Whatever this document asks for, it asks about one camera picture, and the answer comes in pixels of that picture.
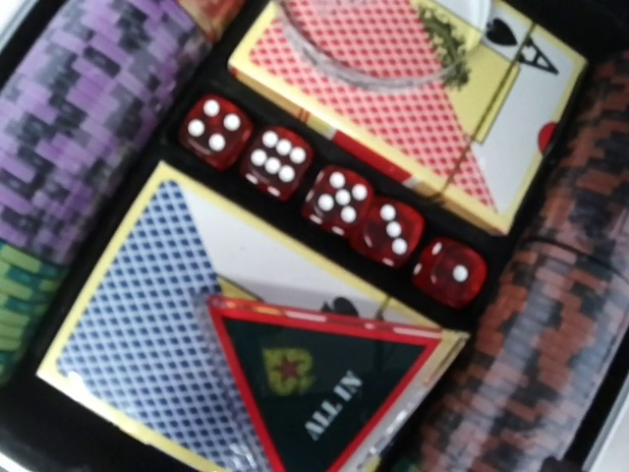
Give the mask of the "aluminium poker case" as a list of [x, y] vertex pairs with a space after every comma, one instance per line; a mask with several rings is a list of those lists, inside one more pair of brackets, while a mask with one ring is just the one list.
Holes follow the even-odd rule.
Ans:
[[[515, 7], [557, 33], [590, 59], [628, 46], [625, 1], [517, 1]], [[61, 322], [60, 296], [18, 372], [1, 390], [1, 465], [28, 471], [152, 470], [169, 458], [140, 444], [37, 379], [36, 361]], [[591, 471], [628, 463], [628, 349], [622, 347], [568, 460]]]

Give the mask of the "black triangular dealer button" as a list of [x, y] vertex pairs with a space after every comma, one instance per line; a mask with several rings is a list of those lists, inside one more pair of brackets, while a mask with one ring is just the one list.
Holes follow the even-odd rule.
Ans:
[[209, 316], [270, 471], [355, 471], [441, 343], [422, 329], [212, 296]]

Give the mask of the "blue playing card deck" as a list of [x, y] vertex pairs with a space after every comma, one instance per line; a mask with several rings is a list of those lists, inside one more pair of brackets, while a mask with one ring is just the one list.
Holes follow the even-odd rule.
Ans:
[[435, 329], [404, 411], [352, 457], [369, 471], [467, 341], [166, 163], [152, 171], [37, 373], [199, 471], [270, 471], [213, 328], [212, 296]]

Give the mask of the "red playing card deck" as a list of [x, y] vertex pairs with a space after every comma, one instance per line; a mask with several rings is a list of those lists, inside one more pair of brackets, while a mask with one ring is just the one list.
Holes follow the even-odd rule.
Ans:
[[510, 230], [587, 59], [504, 1], [462, 88], [356, 88], [289, 42], [270, 2], [231, 54], [235, 77], [394, 181], [492, 235]]

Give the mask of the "clear round plastic lid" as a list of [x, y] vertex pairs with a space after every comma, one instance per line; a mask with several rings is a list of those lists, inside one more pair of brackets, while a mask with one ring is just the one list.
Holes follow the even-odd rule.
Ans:
[[319, 72], [383, 92], [460, 89], [481, 44], [489, 1], [277, 1], [284, 34]]

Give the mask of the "green chip stack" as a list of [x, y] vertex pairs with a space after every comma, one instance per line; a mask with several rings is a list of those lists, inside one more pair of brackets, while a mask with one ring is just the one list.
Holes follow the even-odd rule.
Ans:
[[2, 386], [16, 372], [66, 272], [64, 265], [1, 241]]

